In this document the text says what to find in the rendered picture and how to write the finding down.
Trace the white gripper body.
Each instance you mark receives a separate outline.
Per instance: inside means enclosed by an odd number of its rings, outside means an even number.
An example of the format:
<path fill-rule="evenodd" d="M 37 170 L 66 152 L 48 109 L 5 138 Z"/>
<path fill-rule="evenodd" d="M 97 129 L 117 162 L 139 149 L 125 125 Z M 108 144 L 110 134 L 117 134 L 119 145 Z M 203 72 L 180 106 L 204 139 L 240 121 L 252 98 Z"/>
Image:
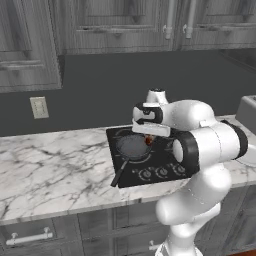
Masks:
<path fill-rule="evenodd" d="M 135 120 L 132 120 L 132 131 L 140 134 L 169 137 L 171 128 L 155 123 L 138 124 Z"/>

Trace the dark grey frying pan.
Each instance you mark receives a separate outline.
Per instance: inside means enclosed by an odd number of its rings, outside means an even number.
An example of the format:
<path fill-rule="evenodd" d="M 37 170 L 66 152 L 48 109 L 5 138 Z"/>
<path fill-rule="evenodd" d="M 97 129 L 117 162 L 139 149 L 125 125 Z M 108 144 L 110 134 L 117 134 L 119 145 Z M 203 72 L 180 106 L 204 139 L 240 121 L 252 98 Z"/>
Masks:
<path fill-rule="evenodd" d="M 116 141 L 112 155 L 115 176 L 112 187 L 121 188 L 133 169 L 146 163 L 151 158 L 152 146 L 145 142 L 142 135 L 127 135 Z"/>

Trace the black hob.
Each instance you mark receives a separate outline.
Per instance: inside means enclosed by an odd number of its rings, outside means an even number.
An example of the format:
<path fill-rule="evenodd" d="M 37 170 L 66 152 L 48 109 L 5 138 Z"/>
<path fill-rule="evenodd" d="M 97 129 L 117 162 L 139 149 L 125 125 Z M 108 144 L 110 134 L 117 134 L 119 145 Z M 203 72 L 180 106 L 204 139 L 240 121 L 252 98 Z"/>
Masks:
<path fill-rule="evenodd" d="M 192 174 L 182 167 L 173 155 L 172 146 L 176 134 L 178 131 L 172 129 L 169 137 L 156 136 L 151 144 L 151 158 L 133 169 L 129 177 L 122 182 L 121 188 L 191 178 Z M 112 157 L 118 139 L 127 135 L 142 134 L 134 133 L 131 126 L 123 126 L 108 128 L 106 135 Z"/>

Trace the grey countertop appliance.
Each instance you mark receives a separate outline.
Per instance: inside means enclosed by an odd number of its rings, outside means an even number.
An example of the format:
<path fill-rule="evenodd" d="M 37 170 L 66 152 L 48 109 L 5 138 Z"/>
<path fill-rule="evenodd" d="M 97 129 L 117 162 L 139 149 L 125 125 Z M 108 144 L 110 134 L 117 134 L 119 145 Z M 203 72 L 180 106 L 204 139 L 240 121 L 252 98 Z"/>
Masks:
<path fill-rule="evenodd" d="M 241 98 L 235 119 L 256 135 L 256 95 Z"/>

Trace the grey drawer front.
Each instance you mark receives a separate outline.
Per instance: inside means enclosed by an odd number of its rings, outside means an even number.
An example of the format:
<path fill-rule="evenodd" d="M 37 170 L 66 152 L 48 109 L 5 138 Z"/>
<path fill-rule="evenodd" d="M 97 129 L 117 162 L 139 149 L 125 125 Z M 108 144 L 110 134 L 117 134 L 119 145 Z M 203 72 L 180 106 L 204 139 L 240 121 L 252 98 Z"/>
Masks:
<path fill-rule="evenodd" d="M 155 202 L 78 215 L 85 256 L 154 256 L 149 241 L 161 244 L 169 227 L 156 218 Z"/>
<path fill-rule="evenodd" d="M 2 225 L 0 256 L 84 256 L 76 218 L 61 216 Z"/>

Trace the grey wooden cupboard door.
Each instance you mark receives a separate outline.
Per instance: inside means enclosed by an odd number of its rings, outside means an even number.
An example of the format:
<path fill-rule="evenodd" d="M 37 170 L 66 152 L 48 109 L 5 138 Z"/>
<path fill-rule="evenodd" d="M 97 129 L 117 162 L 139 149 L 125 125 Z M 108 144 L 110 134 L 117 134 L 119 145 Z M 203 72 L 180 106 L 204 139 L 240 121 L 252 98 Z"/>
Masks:
<path fill-rule="evenodd" d="M 186 39 L 189 1 L 178 0 L 175 50 L 256 47 L 256 0 L 197 0 L 192 38 Z"/>
<path fill-rule="evenodd" d="M 49 0 L 58 51 L 67 54 L 169 50 L 169 0 Z"/>
<path fill-rule="evenodd" d="M 60 87 L 48 0 L 0 0 L 0 93 Z"/>

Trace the grey base cupboard door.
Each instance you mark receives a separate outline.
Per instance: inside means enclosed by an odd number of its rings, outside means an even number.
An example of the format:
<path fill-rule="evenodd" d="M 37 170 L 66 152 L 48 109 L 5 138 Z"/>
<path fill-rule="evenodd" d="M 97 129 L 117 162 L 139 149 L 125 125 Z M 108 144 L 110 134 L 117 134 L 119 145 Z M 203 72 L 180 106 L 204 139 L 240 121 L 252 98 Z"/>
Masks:
<path fill-rule="evenodd" d="M 195 244 L 204 256 L 256 250 L 256 185 L 233 188 L 220 214 L 198 232 Z"/>

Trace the beige wall switch plate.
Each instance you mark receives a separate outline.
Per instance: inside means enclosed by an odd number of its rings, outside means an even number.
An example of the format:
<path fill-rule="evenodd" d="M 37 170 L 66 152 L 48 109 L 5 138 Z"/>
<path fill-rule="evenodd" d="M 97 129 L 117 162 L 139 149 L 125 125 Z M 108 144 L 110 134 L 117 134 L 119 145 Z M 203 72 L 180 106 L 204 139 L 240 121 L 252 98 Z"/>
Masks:
<path fill-rule="evenodd" d="M 45 97 L 31 97 L 30 104 L 35 119 L 44 119 L 49 117 Z"/>

